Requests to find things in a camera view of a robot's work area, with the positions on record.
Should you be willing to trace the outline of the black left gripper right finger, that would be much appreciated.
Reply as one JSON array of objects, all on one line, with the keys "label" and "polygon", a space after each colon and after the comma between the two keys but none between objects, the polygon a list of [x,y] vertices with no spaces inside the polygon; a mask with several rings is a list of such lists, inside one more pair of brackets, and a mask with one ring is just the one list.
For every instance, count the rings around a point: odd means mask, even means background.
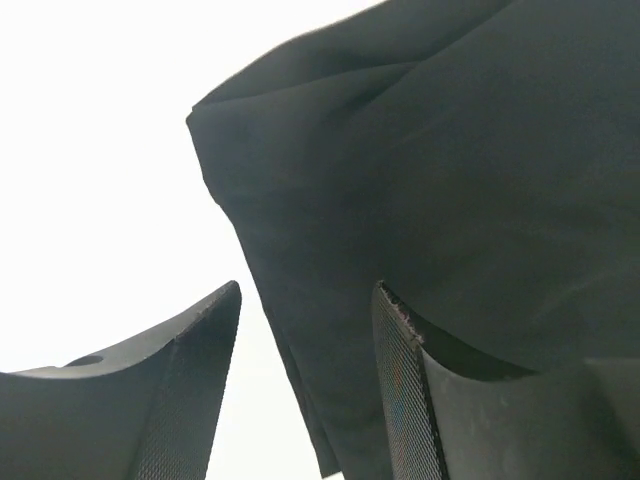
[{"label": "black left gripper right finger", "polygon": [[386,285],[372,319],[398,479],[635,479],[639,363],[534,372],[431,324]]}]

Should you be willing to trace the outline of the black shorts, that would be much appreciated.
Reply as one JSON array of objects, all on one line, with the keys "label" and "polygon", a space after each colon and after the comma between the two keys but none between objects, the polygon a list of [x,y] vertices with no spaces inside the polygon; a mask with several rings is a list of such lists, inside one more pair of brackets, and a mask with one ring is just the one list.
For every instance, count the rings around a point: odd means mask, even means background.
[{"label": "black shorts", "polygon": [[187,125],[323,476],[388,479],[371,294],[546,370],[639,353],[639,5],[387,1]]}]

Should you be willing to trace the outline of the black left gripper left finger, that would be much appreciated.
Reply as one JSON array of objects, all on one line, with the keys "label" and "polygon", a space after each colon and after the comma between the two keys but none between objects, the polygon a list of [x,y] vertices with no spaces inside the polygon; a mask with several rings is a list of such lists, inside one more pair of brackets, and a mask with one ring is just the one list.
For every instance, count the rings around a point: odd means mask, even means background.
[{"label": "black left gripper left finger", "polygon": [[228,282],[184,312],[62,367],[1,377],[1,475],[206,476],[241,307]]}]

